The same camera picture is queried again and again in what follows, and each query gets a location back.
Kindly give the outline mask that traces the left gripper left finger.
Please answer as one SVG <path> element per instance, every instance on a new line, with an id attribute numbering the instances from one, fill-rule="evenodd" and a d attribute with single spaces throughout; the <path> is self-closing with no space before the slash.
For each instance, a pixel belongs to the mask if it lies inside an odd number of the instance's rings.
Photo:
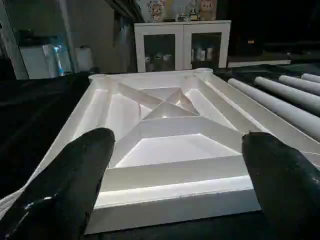
<path id="1" fill-rule="evenodd" d="M 6 211 L 0 238 L 83 239 L 114 145 L 114 132 L 104 127 L 69 142 Z"/>

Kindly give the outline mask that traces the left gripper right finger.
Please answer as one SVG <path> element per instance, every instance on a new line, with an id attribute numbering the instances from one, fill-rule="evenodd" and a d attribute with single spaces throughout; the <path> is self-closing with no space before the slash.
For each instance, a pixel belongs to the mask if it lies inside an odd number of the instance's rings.
<path id="1" fill-rule="evenodd" d="M 242 137 L 258 203 L 281 240 L 320 238 L 320 171 L 298 149 L 266 132 Z"/>

